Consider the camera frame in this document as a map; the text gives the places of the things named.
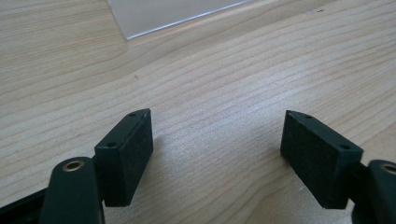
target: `black bracket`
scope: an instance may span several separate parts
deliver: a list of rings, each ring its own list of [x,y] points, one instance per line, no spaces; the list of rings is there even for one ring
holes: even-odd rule
[[[345,209],[354,223],[396,224],[396,164],[361,164],[363,150],[312,116],[287,111],[280,147],[318,203]]]
[[[125,116],[95,147],[52,170],[49,187],[0,209],[2,223],[105,223],[106,206],[127,206],[153,151],[150,110]]]

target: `black plastic arm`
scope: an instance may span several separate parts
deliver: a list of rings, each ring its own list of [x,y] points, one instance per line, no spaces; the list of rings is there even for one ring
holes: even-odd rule
[[[344,209],[355,203],[354,223],[396,224],[396,164],[360,163],[363,150],[312,116],[287,111],[280,147],[319,204]]]
[[[59,163],[47,189],[0,209],[1,223],[105,223],[106,206],[131,203],[153,151],[149,109],[125,116],[95,156]]]

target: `mounting hole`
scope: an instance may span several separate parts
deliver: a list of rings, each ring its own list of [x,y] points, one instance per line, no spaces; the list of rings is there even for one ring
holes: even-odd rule
[[[70,161],[69,163],[64,165],[63,169],[66,172],[73,172],[81,168],[83,165],[84,165],[83,161]]]
[[[380,166],[384,171],[386,171],[390,174],[396,175],[396,166],[395,165],[382,163]]]
[[[343,149],[350,149],[350,146],[347,146],[347,145],[341,145],[340,147]]]
[[[108,146],[108,147],[114,147],[114,146],[116,146],[116,145],[117,145],[117,143],[115,143],[115,142],[107,143],[107,146]]]

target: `transparent plastic panel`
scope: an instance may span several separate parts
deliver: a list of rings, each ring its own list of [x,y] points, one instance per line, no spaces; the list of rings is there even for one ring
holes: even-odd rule
[[[252,0],[108,0],[126,39]]]

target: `wooden table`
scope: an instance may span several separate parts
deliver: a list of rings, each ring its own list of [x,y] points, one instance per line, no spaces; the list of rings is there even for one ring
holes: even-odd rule
[[[262,0],[125,41],[106,0],[0,3],[0,205],[128,112],[155,149],[107,223],[350,223],[279,155],[286,109],[396,161],[396,2]]]

